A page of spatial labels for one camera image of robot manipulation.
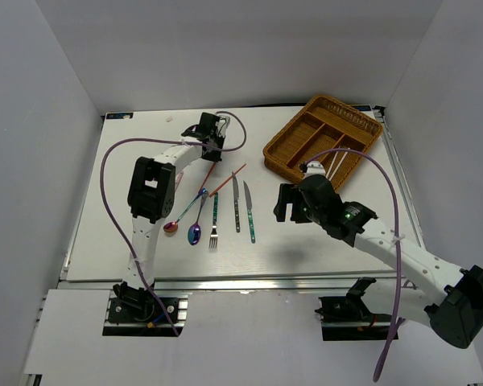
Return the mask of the orange chopstick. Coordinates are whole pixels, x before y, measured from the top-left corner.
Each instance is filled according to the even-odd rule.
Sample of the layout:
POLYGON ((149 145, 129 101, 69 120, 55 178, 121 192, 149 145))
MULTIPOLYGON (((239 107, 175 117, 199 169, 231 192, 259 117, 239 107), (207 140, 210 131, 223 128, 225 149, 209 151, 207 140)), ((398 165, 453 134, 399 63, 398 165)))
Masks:
POLYGON ((200 185, 200 187, 198 189, 198 192, 200 192, 205 187, 205 185, 208 182, 208 179, 209 179, 210 175, 212 174, 216 164, 217 164, 216 162, 212 162, 211 166, 209 167, 208 173, 204 177, 204 180, 203 180, 202 184, 200 185))
POLYGON ((243 168, 246 167, 246 163, 240 166, 237 170, 235 170, 231 176, 229 176, 224 182, 222 182, 214 191, 209 194, 209 197, 213 197, 220 189, 223 188, 229 181, 233 179, 233 176, 236 176, 243 168))

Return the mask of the green handled knife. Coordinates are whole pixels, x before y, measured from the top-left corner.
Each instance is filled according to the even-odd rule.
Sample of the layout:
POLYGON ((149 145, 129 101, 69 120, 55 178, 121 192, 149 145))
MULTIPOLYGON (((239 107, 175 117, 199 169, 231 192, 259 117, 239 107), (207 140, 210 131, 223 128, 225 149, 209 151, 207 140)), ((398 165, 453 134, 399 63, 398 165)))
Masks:
POLYGON ((246 198, 246 211, 248 217, 248 224, 250 230, 250 240, 252 244, 256 243, 256 235, 255 235, 255 228, 254 228, 254 217, 253 217, 253 204, 250 194, 250 189, 246 181, 243 182, 245 198, 246 198))

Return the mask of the white chopstick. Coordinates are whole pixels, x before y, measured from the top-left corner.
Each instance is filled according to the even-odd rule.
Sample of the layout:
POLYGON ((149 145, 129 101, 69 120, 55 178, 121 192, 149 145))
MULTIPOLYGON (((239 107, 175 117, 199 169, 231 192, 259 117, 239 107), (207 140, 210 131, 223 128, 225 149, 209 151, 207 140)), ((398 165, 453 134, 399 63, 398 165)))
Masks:
MULTIPOLYGON (((338 167, 337 167, 337 170, 336 170, 336 173, 337 171, 341 168, 341 165, 343 164, 343 162, 345 161, 345 158, 347 157, 347 155, 349 154, 349 150, 350 148, 349 147, 340 147, 338 152, 338 157, 337 157, 337 160, 339 161, 339 164, 338 164, 338 167)), ((333 177, 331 179, 328 179, 326 176, 326 178, 329 180, 329 181, 333 181, 336 173, 333 175, 333 177)))
POLYGON ((331 179, 333 175, 336 173, 336 170, 339 164, 339 161, 337 160, 338 154, 339 154, 338 151, 332 153, 331 163, 329 164, 329 167, 325 175, 328 179, 331 179))

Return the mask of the brown handled knife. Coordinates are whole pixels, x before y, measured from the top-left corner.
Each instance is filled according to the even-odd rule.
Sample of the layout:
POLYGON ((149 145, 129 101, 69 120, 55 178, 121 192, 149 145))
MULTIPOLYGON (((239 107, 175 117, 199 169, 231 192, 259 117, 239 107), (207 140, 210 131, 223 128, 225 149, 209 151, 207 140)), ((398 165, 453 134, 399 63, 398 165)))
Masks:
POLYGON ((239 187, 237 182, 237 177, 234 172, 231 174, 232 177, 232 186, 233 186, 233 209, 234 209, 234 220, 235 220, 235 228, 236 233, 241 232, 241 223, 240 223, 240 213, 239 213, 239 187))

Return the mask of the green handled fork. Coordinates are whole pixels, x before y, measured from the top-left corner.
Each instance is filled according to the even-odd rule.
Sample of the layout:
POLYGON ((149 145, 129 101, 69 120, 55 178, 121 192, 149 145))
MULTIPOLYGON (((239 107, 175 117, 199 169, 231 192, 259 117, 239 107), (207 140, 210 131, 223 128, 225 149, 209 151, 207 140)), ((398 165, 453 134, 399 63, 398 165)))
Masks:
POLYGON ((212 231, 209 237, 208 247, 211 251, 217 248, 218 232, 217 232, 217 216, 218 216, 218 193, 213 195, 213 219, 212 219, 212 231))

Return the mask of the ornate iridescent spoon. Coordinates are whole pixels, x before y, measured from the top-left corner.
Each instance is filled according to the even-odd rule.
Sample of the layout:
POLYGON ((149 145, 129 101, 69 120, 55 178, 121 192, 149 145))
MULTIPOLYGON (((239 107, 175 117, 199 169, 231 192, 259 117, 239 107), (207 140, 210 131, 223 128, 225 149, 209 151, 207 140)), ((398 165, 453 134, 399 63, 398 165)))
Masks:
POLYGON ((191 246, 195 246, 200 242, 201 238, 201 226, 200 226, 200 216, 203 211, 204 205, 206 204, 206 201, 208 199, 208 191, 203 188, 201 191, 201 197, 200 197, 200 206, 199 206, 199 211, 196 217, 195 222, 189 227, 188 229, 188 243, 191 246))

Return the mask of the pink handled fork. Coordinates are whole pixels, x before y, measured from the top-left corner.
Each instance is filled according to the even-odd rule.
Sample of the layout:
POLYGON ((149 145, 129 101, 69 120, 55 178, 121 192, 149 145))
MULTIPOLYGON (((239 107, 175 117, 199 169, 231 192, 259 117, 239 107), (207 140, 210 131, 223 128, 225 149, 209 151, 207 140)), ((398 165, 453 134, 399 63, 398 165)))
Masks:
POLYGON ((181 171, 180 173, 178 173, 178 175, 176 176, 176 179, 175 179, 175 188, 177 188, 180 184, 180 181, 182 180, 184 176, 184 172, 181 171))

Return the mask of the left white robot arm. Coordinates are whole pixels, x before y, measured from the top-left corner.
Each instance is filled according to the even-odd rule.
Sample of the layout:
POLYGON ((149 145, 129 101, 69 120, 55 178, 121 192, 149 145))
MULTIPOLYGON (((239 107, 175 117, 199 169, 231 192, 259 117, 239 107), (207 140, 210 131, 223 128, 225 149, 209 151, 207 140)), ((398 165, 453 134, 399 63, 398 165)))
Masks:
POLYGON ((124 237, 130 256, 122 281, 128 286, 144 290, 153 285, 156 247, 163 220, 174 206, 176 177, 198 159, 220 160, 229 121, 202 113, 199 123, 187 128, 179 142, 153 158, 136 160, 127 196, 132 226, 124 237))

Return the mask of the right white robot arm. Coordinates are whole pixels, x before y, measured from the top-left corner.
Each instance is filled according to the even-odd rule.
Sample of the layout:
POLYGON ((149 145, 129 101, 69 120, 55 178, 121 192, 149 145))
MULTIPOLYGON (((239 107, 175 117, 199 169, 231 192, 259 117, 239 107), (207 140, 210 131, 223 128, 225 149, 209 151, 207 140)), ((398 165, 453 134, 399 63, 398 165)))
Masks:
POLYGON ((417 244, 399 239, 361 203, 344 202, 323 175, 279 187, 278 222, 315 223, 333 239, 377 258, 415 284, 400 296, 398 316, 429 326, 443 341, 465 349, 483 327, 483 269, 463 269, 417 244))

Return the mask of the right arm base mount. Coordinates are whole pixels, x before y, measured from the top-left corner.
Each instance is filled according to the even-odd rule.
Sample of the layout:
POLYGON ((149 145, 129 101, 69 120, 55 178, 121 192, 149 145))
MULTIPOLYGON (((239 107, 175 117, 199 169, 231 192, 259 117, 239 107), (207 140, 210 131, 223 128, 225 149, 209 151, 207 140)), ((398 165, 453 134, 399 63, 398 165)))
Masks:
POLYGON ((385 341, 390 329, 390 312, 371 313, 363 302, 367 289, 375 278, 362 277, 344 296, 319 298, 315 310, 320 319, 325 342, 385 341))

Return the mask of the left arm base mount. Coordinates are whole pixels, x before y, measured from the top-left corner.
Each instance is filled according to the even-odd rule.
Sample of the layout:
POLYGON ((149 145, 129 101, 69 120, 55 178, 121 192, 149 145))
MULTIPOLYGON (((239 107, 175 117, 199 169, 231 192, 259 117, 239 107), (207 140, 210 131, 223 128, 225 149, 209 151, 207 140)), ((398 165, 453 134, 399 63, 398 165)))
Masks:
POLYGON ((184 328, 187 300, 161 297, 161 302, 144 288, 134 289, 126 283, 115 284, 109 296, 103 336, 109 337, 176 337, 184 328))

